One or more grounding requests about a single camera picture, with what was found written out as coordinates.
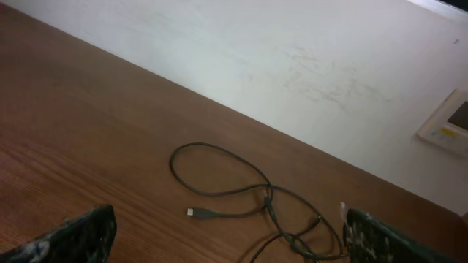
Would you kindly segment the white wall control panel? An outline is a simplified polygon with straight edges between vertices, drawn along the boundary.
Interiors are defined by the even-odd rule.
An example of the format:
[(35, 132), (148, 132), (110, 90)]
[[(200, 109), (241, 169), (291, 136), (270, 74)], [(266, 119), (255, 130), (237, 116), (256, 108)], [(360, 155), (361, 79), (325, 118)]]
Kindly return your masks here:
[(444, 150), (467, 157), (467, 91), (454, 90), (417, 135)]

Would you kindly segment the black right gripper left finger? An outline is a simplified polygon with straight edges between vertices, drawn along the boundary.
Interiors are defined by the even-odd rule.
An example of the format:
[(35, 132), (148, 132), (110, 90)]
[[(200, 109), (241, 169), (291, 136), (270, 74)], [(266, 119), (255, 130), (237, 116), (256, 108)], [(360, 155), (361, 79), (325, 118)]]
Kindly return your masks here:
[(1, 254), (1, 263), (106, 263), (117, 232), (113, 206), (93, 210)]

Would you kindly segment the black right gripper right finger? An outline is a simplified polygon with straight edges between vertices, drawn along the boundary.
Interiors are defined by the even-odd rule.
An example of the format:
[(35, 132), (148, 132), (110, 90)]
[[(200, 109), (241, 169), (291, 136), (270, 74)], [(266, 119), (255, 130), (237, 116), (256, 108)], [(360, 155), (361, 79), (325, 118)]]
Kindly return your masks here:
[(455, 262), (357, 209), (347, 211), (343, 240), (356, 263)]

